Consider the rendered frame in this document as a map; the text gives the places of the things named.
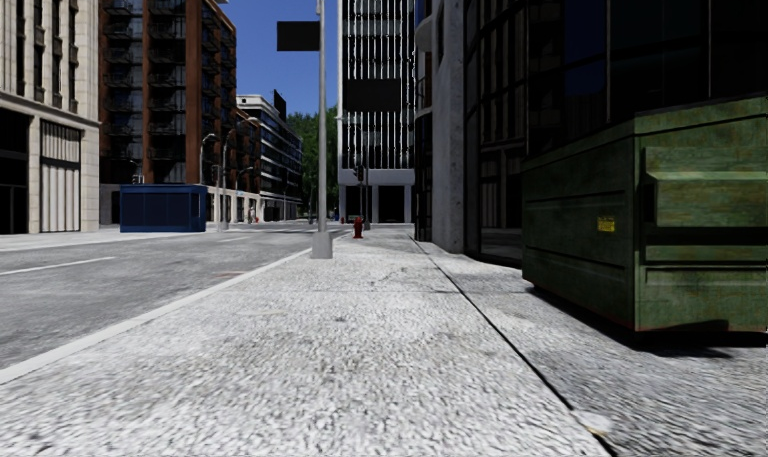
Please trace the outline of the pale stone building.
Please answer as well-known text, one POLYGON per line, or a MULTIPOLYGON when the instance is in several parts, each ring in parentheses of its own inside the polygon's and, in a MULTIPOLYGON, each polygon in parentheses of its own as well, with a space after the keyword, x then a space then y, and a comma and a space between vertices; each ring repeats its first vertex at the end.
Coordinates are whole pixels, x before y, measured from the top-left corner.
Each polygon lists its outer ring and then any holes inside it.
POLYGON ((0 0, 0 235, 99 226, 97 0, 0 0))

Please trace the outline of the white glass tower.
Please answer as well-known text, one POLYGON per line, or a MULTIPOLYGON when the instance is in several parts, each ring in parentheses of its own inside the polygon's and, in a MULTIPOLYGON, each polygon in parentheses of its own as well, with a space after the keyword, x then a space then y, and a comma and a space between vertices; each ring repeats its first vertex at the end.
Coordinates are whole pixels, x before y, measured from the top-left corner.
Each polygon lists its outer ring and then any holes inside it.
POLYGON ((412 220, 414 171, 415 0, 338 0, 337 164, 343 217, 360 215, 356 176, 360 137, 368 137, 369 212, 374 223, 412 220), (399 108, 356 111, 353 81, 397 79, 399 108))

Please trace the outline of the trees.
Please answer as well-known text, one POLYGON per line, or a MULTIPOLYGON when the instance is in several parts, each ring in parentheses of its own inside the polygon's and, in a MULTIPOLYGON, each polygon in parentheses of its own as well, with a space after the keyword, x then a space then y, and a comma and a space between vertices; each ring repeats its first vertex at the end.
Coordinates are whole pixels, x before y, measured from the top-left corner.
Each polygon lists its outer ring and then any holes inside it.
MULTIPOLYGON (((337 106, 326 112, 326 203, 329 213, 334 211, 338 202, 338 164, 337 164, 337 106)), ((312 207, 314 214, 319 214, 318 197, 318 155, 319 155, 319 115, 318 113, 293 112, 288 115, 287 123, 302 138, 302 201, 306 209, 312 207)))

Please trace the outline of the pale glass office building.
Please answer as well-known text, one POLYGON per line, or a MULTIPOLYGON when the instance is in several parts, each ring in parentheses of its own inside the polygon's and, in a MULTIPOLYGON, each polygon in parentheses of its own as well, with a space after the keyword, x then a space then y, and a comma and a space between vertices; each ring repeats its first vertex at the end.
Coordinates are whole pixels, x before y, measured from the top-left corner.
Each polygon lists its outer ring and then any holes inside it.
POLYGON ((303 141, 287 122, 285 99, 238 94, 238 108, 254 118, 260 140, 259 198, 254 209, 261 221, 292 220, 302 202, 303 141))

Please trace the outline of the grey street lamp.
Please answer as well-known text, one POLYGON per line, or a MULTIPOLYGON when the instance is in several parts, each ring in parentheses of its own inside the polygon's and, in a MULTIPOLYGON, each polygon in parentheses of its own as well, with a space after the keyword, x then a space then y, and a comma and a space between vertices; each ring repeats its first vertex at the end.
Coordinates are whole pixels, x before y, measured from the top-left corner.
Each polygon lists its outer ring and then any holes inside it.
POLYGON ((318 228, 312 236, 311 259, 331 259, 332 237, 327 230, 327 129, 325 1, 316 0, 318 21, 278 21, 278 51, 317 51, 319 53, 318 107, 318 228))
POLYGON ((200 142, 200 152, 199 152, 199 184, 204 185, 204 153, 205 153, 205 145, 209 142, 217 142, 219 140, 218 136, 214 133, 208 133, 204 137, 201 138, 200 142))
POLYGON ((221 194, 219 223, 218 223, 219 232, 223 232, 229 229, 228 217, 226 215, 227 210, 229 209, 229 206, 227 204, 226 172, 227 172, 229 144, 232 138, 235 137, 236 135, 237 135, 237 130, 235 128, 231 128, 226 134, 226 136, 222 138, 222 154, 221 154, 221 163, 219 166, 219 173, 220 173, 219 187, 220 187, 220 194, 221 194))

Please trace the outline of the blue booth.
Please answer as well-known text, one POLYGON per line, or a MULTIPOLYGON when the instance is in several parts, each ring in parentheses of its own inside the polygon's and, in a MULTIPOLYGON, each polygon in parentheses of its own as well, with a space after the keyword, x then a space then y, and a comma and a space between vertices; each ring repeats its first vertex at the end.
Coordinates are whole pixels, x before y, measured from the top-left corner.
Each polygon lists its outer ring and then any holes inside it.
POLYGON ((128 184, 120 188, 121 232, 204 232, 207 188, 128 184))

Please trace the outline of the green dumpster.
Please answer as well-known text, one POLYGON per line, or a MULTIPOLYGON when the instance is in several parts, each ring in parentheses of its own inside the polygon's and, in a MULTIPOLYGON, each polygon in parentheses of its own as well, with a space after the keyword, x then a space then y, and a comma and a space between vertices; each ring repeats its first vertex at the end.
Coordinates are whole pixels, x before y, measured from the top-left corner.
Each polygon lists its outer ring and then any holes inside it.
POLYGON ((631 331, 768 331, 768 94, 527 159, 522 275, 631 331))

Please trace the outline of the red brick building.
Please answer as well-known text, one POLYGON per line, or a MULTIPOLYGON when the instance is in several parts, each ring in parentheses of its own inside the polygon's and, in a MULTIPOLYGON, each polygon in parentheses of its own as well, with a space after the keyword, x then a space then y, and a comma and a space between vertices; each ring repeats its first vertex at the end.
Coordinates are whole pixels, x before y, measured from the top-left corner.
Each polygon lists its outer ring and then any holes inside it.
POLYGON ((231 128, 228 221, 259 198, 260 140, 236 101, 234 24, 226 0, 99 0, 100 216, 120 217, 123 184, 199 184, 205 145, 206 213, 219 216, 222 138, 231 128))

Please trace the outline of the traffic light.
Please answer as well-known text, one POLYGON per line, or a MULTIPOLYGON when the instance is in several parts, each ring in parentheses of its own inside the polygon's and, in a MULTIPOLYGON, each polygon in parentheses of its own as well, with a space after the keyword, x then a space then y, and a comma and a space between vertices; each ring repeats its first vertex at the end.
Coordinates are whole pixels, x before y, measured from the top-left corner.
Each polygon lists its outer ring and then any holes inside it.
POLYGON ((368 137, 360 137, 359 146, 359 158, 357 162, 356 176, 358 184, 360 185, 360 204, 361 210, 359 214, 363 221, 363 229, 368 231, 370 229, 370 212, 369 206, 369 164, 368 164, 368 137))

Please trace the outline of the dark glass building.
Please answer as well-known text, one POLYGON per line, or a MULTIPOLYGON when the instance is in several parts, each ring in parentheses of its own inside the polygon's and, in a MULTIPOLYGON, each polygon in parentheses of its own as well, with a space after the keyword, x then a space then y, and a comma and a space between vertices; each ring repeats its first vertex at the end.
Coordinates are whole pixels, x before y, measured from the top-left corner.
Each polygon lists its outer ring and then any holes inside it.
POLYGON ((518 265, 522 162, 768 94, 768 0, 416 0, 416 235, 518 265))

